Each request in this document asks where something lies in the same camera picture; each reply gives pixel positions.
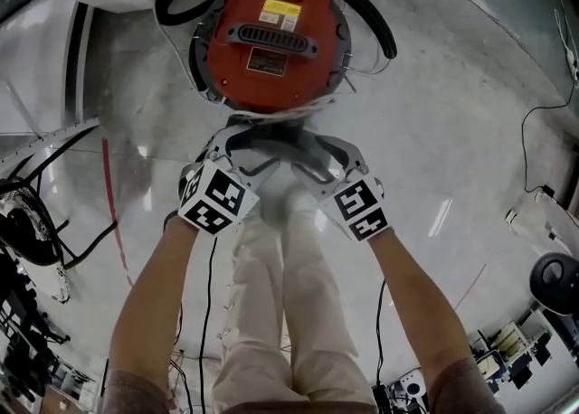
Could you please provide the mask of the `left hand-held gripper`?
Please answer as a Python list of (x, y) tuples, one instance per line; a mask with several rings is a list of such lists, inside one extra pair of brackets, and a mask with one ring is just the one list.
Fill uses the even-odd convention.
[(186, 166), (179, 180), (177, 215), (212, 236), (237, 224), (256, 203), (255, 191), (280, 167), (257, 126), (234, 125), (214, 134), (207, 151)]

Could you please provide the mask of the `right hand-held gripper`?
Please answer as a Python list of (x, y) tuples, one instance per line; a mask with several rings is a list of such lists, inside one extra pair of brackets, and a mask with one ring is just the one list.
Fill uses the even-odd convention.
[(341, 166), (333, 174), (325, 166), (310, 167), (300, 163), (291, 165), (292, 173), (317, 201), (331, 196), (332, 213), (342, 231), (358, 242), (368, 241), (390, 229), (384, 212), (384, 187), (365, 166), (359, 149), (335, 136), (315, 135), (317, 144)]

